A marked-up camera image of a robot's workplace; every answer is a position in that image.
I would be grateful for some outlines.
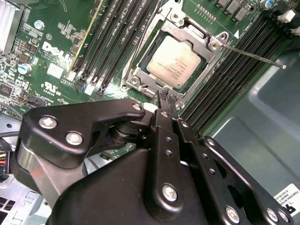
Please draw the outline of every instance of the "ram slot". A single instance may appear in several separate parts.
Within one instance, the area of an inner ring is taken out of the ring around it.
[[[107,32],[110,29],[110,26],[116,20],[116,15],[120,13],[122,4],[121,0],[113,0],[110,2],[108,9],[105,11],[105,14],[101,17],[100,23],[95,29],[95,34],[89,43],[89,46],[83,55],[83,57],[75,65],[75,71],[83,71],[86,67],[89,66],[92,59],[97,55],[99,47],[101,46],[104,37],[106,37]]]
[[[119,19],[112,27],[110,33],[105,37],[105,40],[99,49],[99,54],[94,58],[91,65],[86,70],[86,73],[90,75],[91,83],[97,83],[98,71],[106,63],[108,58],[114,57],[112,54],[112,49],[120,39],[120,36],[128,23],[128,18],[130,17],[131,13],[133,13],[137,2],[138,0],[127,0],[124,2],[124,7],[122,7],[122,12],[120,13]]]
[[[271,57],[284,43],[284,37],[264,18],[259,17],[237,44],[244,51]],[[181,117],[202,133],[243,90],[264,63],[230,52],[221,66],[204,84]]]
[[[136,39],[137,32],[142,30],[142,28],[146,26],[150,15],[151,15],[151,1],[143,0],[139,6],[139,8],[132,14],[130,18],[130,24],[127,29],[124,31],[122,35],[122,39],[118,42],[116,47],[112,50],[113,52],[117,52],[117,57],[111,62],[110,65],[106,65],[99,72],[99,75],[102,76],[103,81],[101,87],[99,89],[100,96],[103,95],[106,90],[108,84],[112,80],[113,76],[116,74],[116,70],[118,67],[118,63],[121,61],[122,57],[124,57],[126,51],[129,46]]]

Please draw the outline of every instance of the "label sticker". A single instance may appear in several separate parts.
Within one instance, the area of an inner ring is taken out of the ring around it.
[[[64,72],[64,69],[56,66],[55,64],[51,63],[48,70],[47,70],[47,74],[54,76],[58,79],[60,79],[62,73]]]
[[[287,186],[274,198],[288,210],[292,217],[300,212],[300,190],[294,184]]]

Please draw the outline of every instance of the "heatsink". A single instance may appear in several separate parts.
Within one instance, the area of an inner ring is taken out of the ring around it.
[[[0,53],[10,53],[22,19],[23,10],[0,0]]]

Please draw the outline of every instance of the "silver screw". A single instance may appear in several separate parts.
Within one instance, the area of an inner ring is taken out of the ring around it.
[[[164,197],[171,202],[174,202],[177,199],[176,190],[168,184],[163,185],[163,194]]]
[[[33,25],[37,30],[43,30],[45,28],[45,24],[41,20],[36,20]]]
[[[160,113],[161,113],[164,117],[166,117],[166,118],[169,117],[169,115],[168,115],[165,111],[161,111]]]
[[[133,78],[130,80],[130,82],[131,82],[133,85],[137,85],[137,84],[140,82],[140,80],[139,80],[138,78],[136,78],[136,77],[133,77]]]
[[[289,222],[289,218],[286,216],[286,214],[282,211],[282,210],[278,210],[278,214],[281,216],[281,218],[285,221],[285,222]]]
[[[215,143],[212,141],[212,139],[207,139],[207,142],[212,145],[212,146],[215,146]]]
[[[70,132],[66,136],[66,141],[71,145],[79,145],[83,142],[83,137],[79,133]]]
[[[176,13],[173,13],[171,14],[171,20],[174,23],[178,23],[181,20],[181,18],[179,18],[179,16]]]
[[[277,218],[275,212],[273,212],[273,210],[267,208],[267,213],[268,213],[269,217],[271,218],[271,220],[273,220],[274,222],[278,222],[278,218]]]
[[[181,121],[181,124],[182,124],[185,128],[188,127],[188,124],[187,124],[185,121]]]
[[[132,107],[138,111],[141,111],[141,107],[138,104],[133,104]]]
[[[227,216],[230,218],[231,221],[238,224],[240,222],[240,217],[236,210],[233,207],[227,206],[225,208]]]
[[[211,43],[209,43],[208,47],[212,50],[212,51],[216,51],[219,49],[220,45],[218,42],[213,41]]]
[[[53,129],[57,126],[56,120],[51,117],[43,117],[38,121],[38,123],[45,129]]]

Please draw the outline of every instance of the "robotic arm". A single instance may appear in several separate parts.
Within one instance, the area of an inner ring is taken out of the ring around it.
[[[25,114],[12,171],[52,207],[47,225],[293,224],[214,139],[194,135],[175,101],[158,92],[154,113],[121,99]],[[126,143],[136,150],[86,174],[86,157]]]

